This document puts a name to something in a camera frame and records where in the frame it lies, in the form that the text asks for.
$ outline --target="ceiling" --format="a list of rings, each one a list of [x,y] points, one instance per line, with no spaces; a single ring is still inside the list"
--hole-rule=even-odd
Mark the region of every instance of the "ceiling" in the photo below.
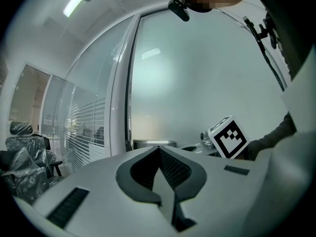
[[[54,0],[46,21],[55,21],[65,32],[83,43],[91,41],[105,27],[141,6],[159,0],[91,0],[82,1],[70,17],[63,10],[70,0]]]

